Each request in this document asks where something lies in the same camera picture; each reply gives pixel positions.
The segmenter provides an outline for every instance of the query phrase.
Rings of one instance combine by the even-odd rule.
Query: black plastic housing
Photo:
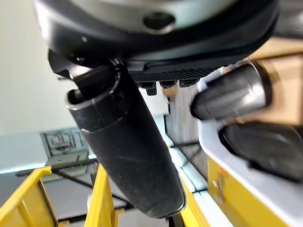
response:
[[[278,0],[239,0],[207,21],[166,35],[110,27],[70,0],[35,0],[35,8],[50,49],[76,64],[117,58],[136,82],[194,84],[192,79],[242,60],[265,42],[275,27]]]
[[[129,201],[153,218],[185,206],[168,148],[138,88],[125,72],[99,96],[84,101],[69,92],[67,106],[98,161]]]

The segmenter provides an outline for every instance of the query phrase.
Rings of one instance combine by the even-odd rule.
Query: textured black surface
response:
[[[142,71],[132,71],[130,74],[135,82],[180,80],[180,79],[196,79],[207,76],[215,69],[188,69],[175,70],[169,72],[145,73]]]

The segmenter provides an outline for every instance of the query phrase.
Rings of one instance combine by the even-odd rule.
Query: black oval object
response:
[[[231,124],[220,131],[229,151],[250,166],[283,178],[303,180],[302,126],[249,122]]]

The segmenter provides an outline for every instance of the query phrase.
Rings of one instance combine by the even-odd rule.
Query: screw hole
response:
[[[163,35],[175,28],[176,19],[168,13],[151,12],[144,16],[143,24],[148,33]]]

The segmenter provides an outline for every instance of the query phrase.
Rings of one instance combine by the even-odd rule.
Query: black cylindrical handle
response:
[[[108,175],[129,201],[153,218],[179,212],[185,194],[168,148],[128,73],[107,92],[68,108]]]
[[[269,76],[253,62],[207,83],[207,89],[195,96],[190,110],[200,120],[225,120],[262,109],[271,100]]]

